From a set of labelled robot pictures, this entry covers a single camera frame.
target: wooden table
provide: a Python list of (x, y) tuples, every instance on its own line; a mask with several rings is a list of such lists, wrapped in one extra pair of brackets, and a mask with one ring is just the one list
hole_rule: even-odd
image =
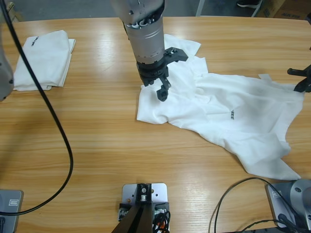
[[(202, 43), (209, 71), (297, 83), (293, 67), (311, 63), (311, 27), (306, 21), (274, 18), (172, 17), (165, 33)], [(116, 18), (16, 23), (19, 38), (65, 30), (76, 46), (64, 88), (47, 91), (70, 140), (74, 172), (54, 201), (21, 216), (23, 233), (109, 233), (117, 225), (126, 183), (165, 182), (172, 233), (206, 233), (223, 192), (251, 177), (223, 148), (170, 124), (136, 121), (141, 81), (123, 26)], [(15, 68), (18, 53), (4, 28), (3, 44)], [(14, 92), (0, 103), (1, 189), (25, 192), (22, 209), (49, 198), (63, 183), (69, 159), (63, 140), (38, 92)], [(311, 94), (290, 126), (292, 146), (284, 158), (311, 178)], [(219, 232), (241, 230), (272, 218), (264, 189), (249, 181), (225, 198)], [(273, 227), (261, 224), (256, 228)]]

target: crumpled white shirt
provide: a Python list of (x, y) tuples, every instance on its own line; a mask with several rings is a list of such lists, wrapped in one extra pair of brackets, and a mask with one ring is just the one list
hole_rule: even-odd
[(291, 150), (285, 135), (302, 109), (303, 93), (267, 75), (256, 79), (208, 73), (205, 58), (195, 56), (197, 42), (165, 35), (165, 45), (183, 49), (189, 59), (169, 64), (172, 87), (165, 102), (156, 96), (162, 85), (159, 79), (141, 86), (137, 120), (195, 131), (235, 154), (248, 173), (300, 178), (281, 158)]

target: black cable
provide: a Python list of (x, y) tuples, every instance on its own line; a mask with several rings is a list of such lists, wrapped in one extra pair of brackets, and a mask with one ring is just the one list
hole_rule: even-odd
[(2, 10), (2, 13), (3, 13), (3, 17), (5, 19), (5, 22), (6, 22), (7, 26), (8, 26), (8, 28), (9, 28), (9, 31), (10, 31), (11, 35), (12, 35), (12, 38), (13, 38), (13, 40), (15, 42), (17, 50), (18, 50), (21, 58), (23, 59), (23, 61), (25, 63), (25, 66), (27, 67), (27, 69), (28, 69), (28, 71), (29, 71), (29, 73), (30, 73), (30, 75), (31, 75), (31, 77), (32, 77), (36, 87), (38, 88), (38, 90), (40, 92), (40, 95), (42, 96), (43, 100), (45, 101), (45, 103), (46, 103), (46, 105), (47, 105), (47, 107), (48, 107), (48, 109), (49, 109), (49, 111), (50, 111), (50, 113), (51, 113), (51, 115), (52, 115), (52, 117), (53, 117), (53, 119), (54, 119), (54, 121), (55, 121), (55, 123), (56, 123), (56, 125), (57, 125), (57, 127), (58, 127), (58, 129), (59, 129), (59, 131), (60, 131), (60, 133), (62, 135), (62, 137), (63, 137), (63, 139), (64, 139), (64, 142), (65, 142), (67, 150), (68, 150), (69, 159), (70, 159), (70, 168), (69, 168), (68, 176), (67, 176), (65, 182), (63, 183), (63, 185), (60, 187), (60, 189), (53, 196), (51, 196), (49, 199), (47, 199), (43, 203), (41, 203), (41, 204), (39, 204), (39, 205), (29, 209), (29, 210), (25, 210), (25, 211), (21, 211), (21, 212), (16, 212), (16, 213), (0, 212), (0, 215), (4, 215), (4, 216), (18, 216), (18, 215), (24, 215), (24, 214), (30, 213), (32, 211), (35, 211), (35, 210), (41, 208), (42, 206), (46, 205), (51, 200), (56, 198), (57, 195), (60, 194), (63, 191), (63, 189), (66, 187), (66, 185), (67, 185), (67, 183), (68, 183), (68, 181), (69, 181), (69, 179), (71, 177), (72, 171), (73, 171), (73, 156), (72, 156), (72, 151), (71, 151), (71, 148), (70, 148), (70, 144), (69, 144), (69, 141), (68, 141), (68, 139), (66, 137), (64, 129), (63, 129), (61, 123), (59, 122), (59, 119), (58, 119), (58, 117), (57, 117), (57, 115), (56, 115), (56, 113), (55, 113), (55, 111), (54, 111), (54, 109), (53, 109), (53, 107), (52, 107), (48, 97), (45, 95), (44, 91), (42, 90), (42, 88), (40, 86), (40, 83), (39, 83), (38, 79), (36, 78), (35, 73), (33, 72), (32, 68), (31, 68), (31, 66), (30, 66), (30, 64), (29, 64), (29, 62), (28, 62), (28, 60), (27, 60), (27, 58), (26, 58), (26, 56), (24, 54), (23, 48), (20, 45), (20, 42), (19, 42), (18, 37), (17, 37), (17, 34), (16, 34), (16, 32), (14, 30), (14, 27), (13, 27), (13, 24), (12, 24), (12, 22), (10, 20), (9, 13), (6, 10), (6, 5), (5, 5), (4, 0), (0, 0), (0, 5), (1, 5), (1, 10)]
[(170, 233), (169, 231), (170, 220), (171, 220), (171, 213), (169, 211), (157, 214), (153, 222), (154, 226), (152, 228), (152, 232), (157, 233), (158, 231), (161, 231), (162, 233)]
[(219, 202), (218, 202), (218, 205), (217, 205), (217, 212), (216, 212), (216, 216), (215, 216), (215, 223), (214, 223), (214, 233), (216, 233), (216, 225), (217, 225), (217, 218), (218, 218), (218, 214), (219, 214), (219, 209), (220, 209), (220, 205), (223, 201), (223, 199), (225, 198), (225, 196), (236, 186), (238, 186), (239, 184), (241, 183), (244, 183), (246, 181), (249, 181), (249, 180), (260, 180), (260, 181), (263, 181), (265, 183), (267, 183), (281, 198), (282, 200), (288, 205), (288, 207), (290, 208), (290, 210), (292, 211), (292, 213), (294, 215), (296, 215), (297, 217), (301, 218), (300, 215), (296, 212), (296, 210), (292, 207), (292, 205), (290, 205), (286, 200), (285, 198), (280, 194), (279, 191), (277, 191), (277, 189), (271, 184), (269, 183), (268, 181), (262, 179), (262, 178), (259, 178), (259, 177), (251, 177), (251, 178), (247, 178), (247, 179), (244, 179), (242, 181), (239, 181), (237, 183), (235, 183), (234, 185), (232, 185), (231, 187), (229, 187), (226, 192), (222, 195), (222, 197), (220, 198)]
[(275, 222), (275, 223), (282, 223), (282, 224), (284, 224), (282, 221), (279, 221), (279, 220), (276, 220), (276, 219), (261, 220), (261, 221), (254, 222), (254, 223), (248, 225), (248, 226), (245, 227), (242, 231), (240, 231), (240, 233), (245, 232), (248, 228), (251, 228), (252, 226), (254, 226), (254, 225), (256, 225), (256, 224), (260, 224), (260, 223), (263, 223), (263, 222)]

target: gray robot arm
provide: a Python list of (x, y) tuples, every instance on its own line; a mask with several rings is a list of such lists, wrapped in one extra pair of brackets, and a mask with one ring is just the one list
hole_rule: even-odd
[(157, 91), (157, 97), (165, 101), (171, 87), (167, 80), (167, 65), (188, 58), (182, 50), (164, 49), (163, 11), (166, 1), (111, 0), (111, 4), (124, 24), (141, 80), (148, 86), (159, 78), (163, 85)]
[(9, 95), (13, 88), (13, 71), (3, 50), (0, 25), (0, 101)]

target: white cloth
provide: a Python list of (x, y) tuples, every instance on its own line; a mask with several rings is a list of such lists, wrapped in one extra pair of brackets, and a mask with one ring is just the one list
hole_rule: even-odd
[(208, 73), (205, 58), (194, 55), (198, 43), (165, 35), (166, 48), (181, 48), (186, 62), (169, 64), (172, 87), (157, 99), (161, 81), (141, 86), (137, 120), (170, 124), (197, 132), (237, 155), (248, 173), (280, 180), (300, 176), (281, 158), (290, 152), (286, 131), (301, 111), (304, 94), (293, 85), (238, 75)]
[[(23, 50), (43, 90), (64, 86), (74, 39), (65, 31), (28, 37)], [(19, 57), (14, 73), (14, 87), (18, 91), (37, 90), (23, 60)]]

